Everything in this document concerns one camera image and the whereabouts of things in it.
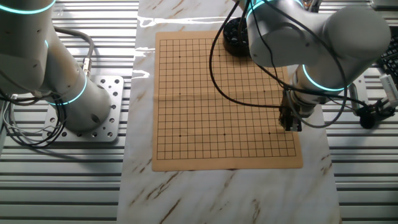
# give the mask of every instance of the grid lines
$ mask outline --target grid lines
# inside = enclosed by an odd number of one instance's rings
[[[237,105],[215,90],[208,72],[212,41],[160,40],[157,160],[295,157],[293,134],[279,126],[278,109]],[[220,88],[246,103],[279,105],[277,82],[251,58],[231,56],[222,41],[213,57]]]

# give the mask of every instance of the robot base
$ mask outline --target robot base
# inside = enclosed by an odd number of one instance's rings
[[[90,78],[95,84],[102,86],[108,91],[111,96],[111,112],[109,116],[104,123],[90,131],[75,133],[65,128],[55,142],[113,142],[117,140],[124,80],[120,76],[113,75],[93,75]],[[54,126],[56,120],[57,112],[49,106],[44,126]],[[43,132],[43,139],[46,137],[47,132]]]

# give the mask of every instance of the bolt hole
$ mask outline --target bolt hole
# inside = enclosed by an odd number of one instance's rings
[[[101,124],[101,121],[100,121],[100,119],[97,117],[97,115],[95,115],[95,114],[90,114],[90,116],[91,116],[91,119],[92,119],[95,123]]]

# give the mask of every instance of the white robotic arm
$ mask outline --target white robotic arm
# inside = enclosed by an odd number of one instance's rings
[[[338,59],[350,85],[388,48],[387,22],[373,10],[343,8],[338,12],[317,14],[303,8],[300,0],[251,0],[246,14],[249,49],[252,59],[265,67],[299,65],[290,84],[301,90],[337,95],[344,82],[336,62],[319,41],[269,4],[290,15],[324,41]],[[327,97],[291,91],[290,97],[302,117],[308,117]],[[282,125],[289,130],[291,124]]]
[[[58,38],[51,21],[54,3],[0,0],[0,89],[8,95],[55,93],[68,105],[66,128],[91,130],[109,115],[111,99]],[[53,98],[46,100],[54,106]]]

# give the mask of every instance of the marble surface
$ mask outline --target marble surface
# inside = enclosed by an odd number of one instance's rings
[[[300,133],[302,169],[153,172],[155,33],[217,30],[230,0],[146,0],[139,5],[136,59],[118,223],[339,223],[324,129]],[[240,16],[238,9],[234,16]],[[320,108],[311,116],[322,123]]]

